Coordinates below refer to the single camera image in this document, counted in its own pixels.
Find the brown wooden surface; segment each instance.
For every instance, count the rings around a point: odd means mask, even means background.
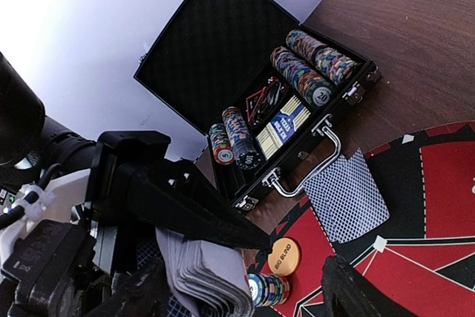
[[[346,155],[475,118],[475,0],[323,0],[305,25],[370,57],[383,75],[337,126]],[[327,152],[319,146],[289,181]],[[294,204],[273,192],[248,218],[271,232]],[[254,254],[245,252],[247,263]]]

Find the poker case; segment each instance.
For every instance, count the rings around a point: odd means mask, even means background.
[[[311,111],[311,117],[269,160],[261,152],[262,161],[256,169],[244,171],[235,164],[223,166],[212,158],[217,189],[242,213],[252,210],[273,188],[292,197],[279,180],[292,172],[325,137],[335,143],[335,151],[311,174],[324,169],[338,156],[337,146],[341,144],[331,126],[379,80],[377,66],[324,34],[304,27],[273,0],[185,0],[141,58],[134,75],[205,134],[209,142],[209,128],[221,121],[224,109],[235,105],[245,116],[246,98],[261,89],[270,76],[287,83],[272,67],[269,57],[274,48],[285,46],[286,35],[292,29],[306,31],[357,61],[358,67],[336,88],[323,109],[308,105],[289,86],[289,98],[296,95]]]

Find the red and black mat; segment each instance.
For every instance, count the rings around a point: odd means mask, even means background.
[[[322,267],[338,254],[385,295],[418,316],[475,311],[475,122],[404,135],[365,155],[390,219],[354,241],[331,244],[302,199],[271,237],[293,238],[301,265],[287,303],[255,316],[324,316]],[[385,246],[375,250],[376,236]],[[263,253],[249,272],[269,272]]]

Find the silver handle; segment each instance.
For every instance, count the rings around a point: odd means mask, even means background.
[[[288,192],[285,190],[284,187],[281,186],[281,183],[279,180],[281,179],[281,169],[278,167],[275,167],[273,170],[271,170],[270,173],[268,173],[264,179],[262,179],[262,185],[265,187],[273,187],[279,192],[282,196],[285,198],[294,198],[297,196],[302,189],[304,188],[304,184],[307,180],[310,178],[313,178],[323,170],[325,170],[328,166],[330,166],[332,163],[338,159],[340,156],[341,152],[341,141],[338,138],[338,135],[335,134],[332,131],[332,123],[330,122],[330,119],[332,118],[331,114],[326,115],[320,122],[318,122],[317,125],[312,129],[312,135],[317,136],[321,135],[322,137],[328,137],[330,140],[332,140],[333,144],[335,144],[335,150],[333,153],[327,157],[325,160],[323,160],[321,163],[319,163],[295,188],[293,191]]]

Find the white wall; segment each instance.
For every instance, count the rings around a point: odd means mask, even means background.
[[[45,104],[84,137],[154,129],[171,159],[194,159],[204,137],[134,79],[182,0],[0,0],[0,51]],[[276,0],[303,21],[320,0]]]

